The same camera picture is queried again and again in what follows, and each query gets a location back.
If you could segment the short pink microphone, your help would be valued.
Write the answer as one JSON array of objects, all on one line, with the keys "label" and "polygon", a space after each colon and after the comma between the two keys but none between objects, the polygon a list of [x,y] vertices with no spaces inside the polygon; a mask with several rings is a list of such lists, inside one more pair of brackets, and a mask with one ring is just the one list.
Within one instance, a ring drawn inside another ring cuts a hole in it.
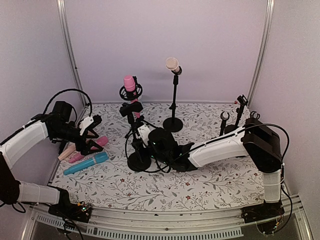
[{"label": "short pink microphone", "polygon": [[73,164],[75,162],[80,161],[83,159],[85,156],[94,154],[94,153],[99,153],[104,150],[104,146],[108,143],[108,138],[106,136],[102,136],[98,138],[96,141],[90,140],[88,149],[84,152],[85,155],[83,155],[81,152],[75,154],[68,162],[70,164]]}]

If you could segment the blue microphone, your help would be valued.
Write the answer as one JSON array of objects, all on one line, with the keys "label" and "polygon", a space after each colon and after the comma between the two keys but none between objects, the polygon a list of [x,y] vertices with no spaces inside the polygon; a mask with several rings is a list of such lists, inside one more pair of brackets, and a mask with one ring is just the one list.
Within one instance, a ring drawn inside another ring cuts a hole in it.
[{"label": "blue microphone", "polygon": [[93,157],[83,161],[83,162],[77,163],[76,165],[69,167],[68,169],[66,169],[63,172],[63,174],[65,176],[70,175],[70,174],[74,174],[74,173],[77,173],[77,172],[82,171],[84,169],[87,169],[91,166],[104,163],[108,159],[109,159],[109,156],[106,152],[100,152],[100,153],[94,155]]}]

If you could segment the black microphone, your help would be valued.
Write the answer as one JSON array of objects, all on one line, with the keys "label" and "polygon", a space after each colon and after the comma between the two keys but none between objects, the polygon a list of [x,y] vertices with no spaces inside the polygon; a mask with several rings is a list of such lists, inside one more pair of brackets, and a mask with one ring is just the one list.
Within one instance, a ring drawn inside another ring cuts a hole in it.
[{"label": "black microphone", "polygon": [[58,154],[59,155],[64,151],[67,143],[68,143],[68,141],[66,141],[66,140],[61,140],[60,141],[59,150],[58,150]]}]

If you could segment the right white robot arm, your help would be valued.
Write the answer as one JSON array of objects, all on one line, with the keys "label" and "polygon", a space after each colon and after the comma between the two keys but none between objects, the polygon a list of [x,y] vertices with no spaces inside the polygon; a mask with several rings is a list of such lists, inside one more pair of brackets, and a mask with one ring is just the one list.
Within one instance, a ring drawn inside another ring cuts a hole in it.
[{"label": "right white robot arm", "polygon": [[152,157],[178,172],[190,172],[211,163],[230,158],[249,156],[262,173],[265,202],[259,206],[262,218],[269,218],[278,210],[281,199],[280,136],[255,118],[248,118],[244,126],[203,143],[179,145],[171,132],[156,128],[147,134]]}]

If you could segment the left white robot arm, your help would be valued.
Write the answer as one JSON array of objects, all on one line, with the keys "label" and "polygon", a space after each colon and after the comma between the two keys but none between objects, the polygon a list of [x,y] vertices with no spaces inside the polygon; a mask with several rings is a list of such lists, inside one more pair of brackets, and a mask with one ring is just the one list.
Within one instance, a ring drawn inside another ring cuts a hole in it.
[{"label": "left white robot arm", "polygon": [[35,203],[54,205],[63,216],[74,213],[74,205],[63,198],[67,192],[58,188],[18,181],[11,170],[15,163],[35,145],[45,139],[52,143],[74,143],[77,152],[84,156],[102,151],[94,140],[95,132],[102,122],[100,115],[85,117],[79,124],[70,123],[73,106],[57,101],[50,113],[40,113],[0,144],[0,200],[5,205]]}]

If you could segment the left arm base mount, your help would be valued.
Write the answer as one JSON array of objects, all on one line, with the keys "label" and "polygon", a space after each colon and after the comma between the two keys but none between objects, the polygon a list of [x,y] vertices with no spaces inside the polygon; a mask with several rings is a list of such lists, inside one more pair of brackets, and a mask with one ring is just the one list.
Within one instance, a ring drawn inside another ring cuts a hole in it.
[{"label": "left arm base mount", "polygon": [[92,214],[92,204],[84,201],[78,203],[62,201],[58,204],[50,205],[48,213],[57,217],[88,223]]}]

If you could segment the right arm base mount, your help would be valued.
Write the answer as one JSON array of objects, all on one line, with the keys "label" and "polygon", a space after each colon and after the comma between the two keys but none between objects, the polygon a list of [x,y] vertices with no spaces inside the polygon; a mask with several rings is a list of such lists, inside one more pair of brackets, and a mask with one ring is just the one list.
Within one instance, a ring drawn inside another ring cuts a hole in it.
[{"label": "right arm base mount", "polygon": [[275,203],[267,203],[264,201],[261,204],[246,206],[241,209],[241,217],[245,223],[278,217],[284,213],[285,210],[281,200]]}]

